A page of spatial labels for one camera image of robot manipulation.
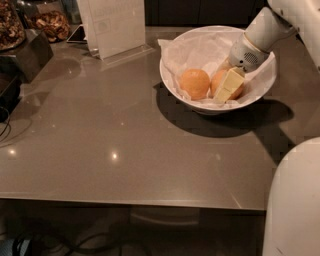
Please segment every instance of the floor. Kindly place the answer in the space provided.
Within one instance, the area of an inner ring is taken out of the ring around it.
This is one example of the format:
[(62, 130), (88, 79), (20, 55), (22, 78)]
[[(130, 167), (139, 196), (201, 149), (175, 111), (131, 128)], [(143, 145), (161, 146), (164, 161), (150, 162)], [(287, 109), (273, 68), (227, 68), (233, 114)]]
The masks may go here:
[(32, 256), (260, 256), (265, 220), (255, 211), (19, 200), (6, 201), (2, 216), (2, 240), (38, 232)]

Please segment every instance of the white paper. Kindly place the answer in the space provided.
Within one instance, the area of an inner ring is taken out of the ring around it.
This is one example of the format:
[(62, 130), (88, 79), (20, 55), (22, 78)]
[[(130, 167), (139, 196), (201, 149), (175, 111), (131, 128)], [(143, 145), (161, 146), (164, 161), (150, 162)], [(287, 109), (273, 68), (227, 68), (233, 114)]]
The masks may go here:
[(234, 101), (228, 101), (226, 104), (216, 104), (213, 99), (208, 97), (203, 100), (193, 101), (187, 92), (180, 89), (178, 79), (182, 72), (188, 68), (203, 69), (211, 78), (219, 65), (226, 59), (233, 45), (233, 42), (242, 34), (241, 31), (218, 31), (193, 33), (191, 36), (182, 35), (176, 40), (158, 40), (161, 47), (161, 60), (165, 67), (162, 72), (164, 83), (174, 95), (179, 97), (185, 103), (206, 110), (232, 109), (238, 108), (256, 101), (261, 98), (270, 86), (270, 81), (275, 77), (268, 77), (266, 81), (262, 80), (263, 74), (268, 71), (268, 75), (274, 76), (274, 55), (256, 71), (246, 74), (245, 89), (241, 97)]
[(97, 48), (101, 59), (145, 44), (143, 0), (78, 0), (78, 4), (89, 48)]

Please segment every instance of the white robot part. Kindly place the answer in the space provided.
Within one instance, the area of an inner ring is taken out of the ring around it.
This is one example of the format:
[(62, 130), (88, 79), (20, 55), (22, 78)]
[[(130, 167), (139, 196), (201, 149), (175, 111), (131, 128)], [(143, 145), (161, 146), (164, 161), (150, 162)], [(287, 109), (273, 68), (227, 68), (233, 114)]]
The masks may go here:
[(299, 33), (320, 72), (320, 0), (268, 0), (275, 13)]
[(263, 256), (318, 256), (320, 137), (301, 143), (281, 161), (267, 209)]
[(244, 33), (233, 44), (228, 61), (231, 67), (240, 67), (248, 73), (259, 68), (268, 57), (269, 53), (253, 45)]
[(229, 62), (245, 72), (254, 71), (269, 57), (275, 42), (295, 33), (294, 27), (264, 7), (232, 46)]

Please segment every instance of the table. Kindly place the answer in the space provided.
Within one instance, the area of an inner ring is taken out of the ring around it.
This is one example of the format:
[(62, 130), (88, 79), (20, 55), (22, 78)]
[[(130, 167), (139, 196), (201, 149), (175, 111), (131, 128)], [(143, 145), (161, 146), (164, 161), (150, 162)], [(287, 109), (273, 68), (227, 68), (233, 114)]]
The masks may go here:
[(0, 198), (265, 210), (283, 156), (320, 136), (320, 76), (285, 39), (263, 100), (199, 115), (159, 73), (156, 40), (188, 29), (147, 27), (153, 50), (113, 65), (86, 45), (52, 44), (0, 138)]

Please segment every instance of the bowl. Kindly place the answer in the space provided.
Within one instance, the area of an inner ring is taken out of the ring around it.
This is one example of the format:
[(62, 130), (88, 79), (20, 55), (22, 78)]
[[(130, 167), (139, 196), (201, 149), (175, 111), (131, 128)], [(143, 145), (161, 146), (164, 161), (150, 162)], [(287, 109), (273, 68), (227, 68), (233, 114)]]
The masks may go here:
[[(230, 45), (232, 45), (232, 43), (243, 33), (243, 30), (227, 26), (207, 26), (192, 29), (178, 36), (173, 41), (179, 40), (181, 42), (183, 40), (183, 43), (187, 44), (188, 42), (190, 43), (190, 40), (186, 39), (192, 39), (202, 35), (211, 36), (215, 33), (220, 33), (219, 36), (223, 36), (223, 38), (229, 40)], [(228, 56), (230, 48), (226, 48), (224, 49), (224, 51), (225, 56)], [(216, 66), (219, 66), (220, 63), (221, 61), (214, 64)], [(223, 105), (214, 104), (213, 102), (208, 104), (208, 100), (206, 100), (205, 102), (194, 101), (188, 99), (187, 97), (184, 97), (180, 93), (181, 90), (179, 92), (179, 89), (177, 88), (179, 85), (176, 82), (175, 75), (166, 67), (166, 65), (164, 65), (163, 57), (160, 60), (160, 75), (164, 85), (171, 92), (171, 94), (174, 95), (179, 101), (183, 102), (186, 106), (203, 115), (217, 115), (246, 107), (263, 97), (269, 91), (276, 80), (277, 61), (274, 53), (271, 52), (268, 59), (257, 70), (246, 74), (245, 86), (246, 88), (251, 88), (247, 91), (250, 92), (250, 90), (255, 90), (254, 93), (247, 94), (246, 92), (244, 92), (240, 96), (240, 98), (237, 99), (237, 101), (230, 101)]]

